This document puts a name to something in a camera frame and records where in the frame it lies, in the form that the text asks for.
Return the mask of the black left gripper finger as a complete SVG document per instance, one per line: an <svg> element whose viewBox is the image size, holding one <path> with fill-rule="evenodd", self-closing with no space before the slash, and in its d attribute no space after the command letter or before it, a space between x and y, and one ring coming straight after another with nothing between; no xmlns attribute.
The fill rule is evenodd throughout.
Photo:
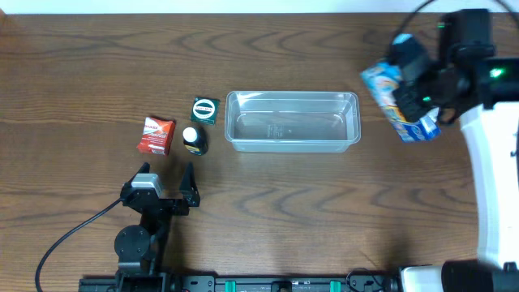
<svg viewBox="0 0 519 292"><path fill-rule="evenodd" d="M182 198L190 207L199 207L200 195L195 182L194 166L191 162L187 164L179 190Z"/></svg>
<svg viewBox="0 0 519 292"><path fill-rule="evenodd" d="M128 181L131 187L150 187L150 165L144 162L135 175Z"/></svg>

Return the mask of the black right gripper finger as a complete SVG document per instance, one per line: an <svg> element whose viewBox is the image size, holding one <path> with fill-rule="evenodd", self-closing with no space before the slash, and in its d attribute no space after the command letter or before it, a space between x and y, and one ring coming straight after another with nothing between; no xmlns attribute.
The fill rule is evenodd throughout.
<svg viewBox="0 0 519 292"><path fill-rule="evenodd" d="M411 34L399 34L392 42L389 62L398 67L404 81L415 81L431 67L432 60L423 45Z"/></svg>
<svg viewBox="0 0 519 292"><path fill-rule="evenodd" d="M415 84L400 83L392 94L407 122L417 122L432 110L429 96L424 96Z"/></svg>

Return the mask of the blue fever patch box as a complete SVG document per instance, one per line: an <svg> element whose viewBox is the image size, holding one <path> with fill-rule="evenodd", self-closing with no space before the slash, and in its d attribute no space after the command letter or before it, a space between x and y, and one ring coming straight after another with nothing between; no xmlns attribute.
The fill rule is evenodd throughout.
<svg viewBox="0 0 519 292"><path fill-rule="evenodd" d="M387 120L405 143L433 140L441 134L435 117L439 110L431 109L417 122L408 122L397 107L393 91L402 81L397 66L382 61L368 67L360 74L371 96L381 108Z"/></svg>

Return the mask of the red Panadol box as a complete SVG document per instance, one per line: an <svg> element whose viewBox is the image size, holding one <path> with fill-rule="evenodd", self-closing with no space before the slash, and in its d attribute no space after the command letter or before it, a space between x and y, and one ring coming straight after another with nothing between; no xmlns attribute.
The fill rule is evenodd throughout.
<svg viewBox="0 0 519 292"><path fill-rule="evenodd" d="M141 153L167 156L175 127L176 123L173 120L146 117L143 134L136 148Z"/></svg>

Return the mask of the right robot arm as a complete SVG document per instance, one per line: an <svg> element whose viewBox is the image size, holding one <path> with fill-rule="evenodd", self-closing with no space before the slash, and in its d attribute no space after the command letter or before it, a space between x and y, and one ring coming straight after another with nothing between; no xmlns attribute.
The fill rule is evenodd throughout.
<svg viewBox="0 0 519 292"><path fill-rule="evenodd" d="M469 151L478 208L473 260L400 271L399 291L515 291L518 288L518 61L500 58L491 14L464 9L443 15L439 51L427 50L398 28L389 62L402 79L394 92L403 117L451 110L440 124L458 123Z"/></svg>

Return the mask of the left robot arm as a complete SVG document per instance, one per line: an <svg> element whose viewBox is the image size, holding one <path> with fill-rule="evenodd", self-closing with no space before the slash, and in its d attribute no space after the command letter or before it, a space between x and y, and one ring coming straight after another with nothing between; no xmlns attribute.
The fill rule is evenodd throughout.
<svg viewBox="0 0 519 292"><path fill-rule="evenodd" d="M198 207L200 196L195 183L194 166L189 163L182 176L180 199L161 196L164 187L157 174L145 162L122 186L122 205L141 215L138 225L123 228L114 240L118 255L116 292L180 291L178 279L162 270L165 245L173 217L186 216Z"/></svg>

